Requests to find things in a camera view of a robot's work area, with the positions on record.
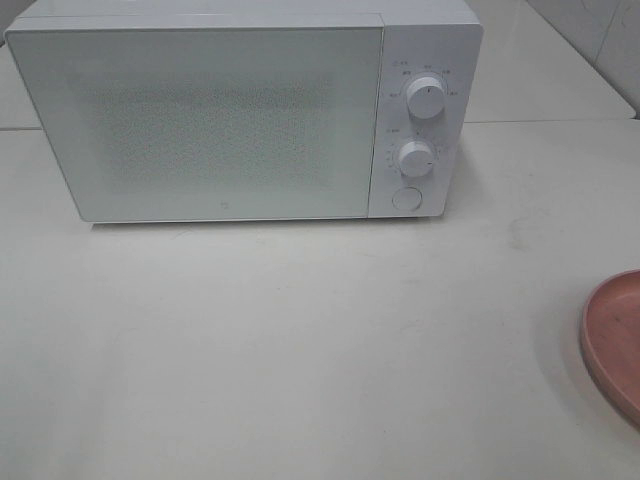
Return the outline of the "pink round plate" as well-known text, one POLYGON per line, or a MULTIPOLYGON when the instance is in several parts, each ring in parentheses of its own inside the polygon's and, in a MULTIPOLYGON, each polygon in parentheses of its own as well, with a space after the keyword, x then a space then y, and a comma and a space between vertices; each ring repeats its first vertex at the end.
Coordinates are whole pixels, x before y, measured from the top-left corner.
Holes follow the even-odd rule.
POLYGON ((580 323, 585 366, 604 396, 639 423, 639 272, 617 274, 590 294, 580 323))

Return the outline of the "white microwave oven body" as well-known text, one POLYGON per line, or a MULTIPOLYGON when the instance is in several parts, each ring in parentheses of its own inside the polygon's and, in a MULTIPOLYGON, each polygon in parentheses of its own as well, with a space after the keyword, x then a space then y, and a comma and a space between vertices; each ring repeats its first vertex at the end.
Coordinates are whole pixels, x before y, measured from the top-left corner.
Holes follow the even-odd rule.
POLYGON ((484 32, 462 1, 37 1, 17 16, 4 39, 11 52, 8 37, 14 32, 355 28, 382 32, 366 215, 211 221, 439 216, 445 208, 484 32), (405 91, 424 73, 443 80, 446 99, 439 115, 419 120, 407 109, 405 91), (433 169, 426 176, 405 177, 398 168, 398 151, 410 141, 428 143, 435 150, 433 169), (415 211, 393 206, 394 193, 405 187, 422 193, 415 211))

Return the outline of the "lower white timer knob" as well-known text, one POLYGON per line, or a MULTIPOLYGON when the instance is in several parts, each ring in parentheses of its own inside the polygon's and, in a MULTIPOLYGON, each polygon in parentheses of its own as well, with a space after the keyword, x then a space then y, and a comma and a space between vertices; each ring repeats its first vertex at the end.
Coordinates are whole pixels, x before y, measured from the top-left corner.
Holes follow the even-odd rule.
POLYGON ((396 163, 405 177, 420 178, 431 172, 435 160, 436 153, 430 144, 410 141, 399 149, 396 163))

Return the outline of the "upper white power knob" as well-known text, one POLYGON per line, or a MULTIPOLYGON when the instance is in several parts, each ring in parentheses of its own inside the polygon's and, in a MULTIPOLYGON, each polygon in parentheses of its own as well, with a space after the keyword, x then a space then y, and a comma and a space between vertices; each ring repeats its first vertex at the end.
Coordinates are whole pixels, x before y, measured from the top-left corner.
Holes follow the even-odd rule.
POLYGON ((424 73, 407 84, 405 96, 409 113, 416 119, 428 120, 444 110, 445 84, 436 74, 424 73))

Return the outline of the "round white door button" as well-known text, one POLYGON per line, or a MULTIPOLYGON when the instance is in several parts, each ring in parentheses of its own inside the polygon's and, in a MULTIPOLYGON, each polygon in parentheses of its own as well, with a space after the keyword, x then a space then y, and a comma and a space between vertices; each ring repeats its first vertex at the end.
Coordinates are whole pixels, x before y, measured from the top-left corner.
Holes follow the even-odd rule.
POLYGON ((392 203, 399 211, 415 211, 421 206, 422 193, 414 187, 405 187, 394 193, 392 203))

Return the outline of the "white microwave door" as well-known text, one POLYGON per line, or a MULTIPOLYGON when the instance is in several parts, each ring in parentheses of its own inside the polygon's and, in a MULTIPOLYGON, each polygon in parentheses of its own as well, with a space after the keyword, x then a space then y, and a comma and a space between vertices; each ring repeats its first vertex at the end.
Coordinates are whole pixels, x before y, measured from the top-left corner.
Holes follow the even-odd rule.
POLYGON ((363 217, 382 32, 14 32, 91 223, 363 217))

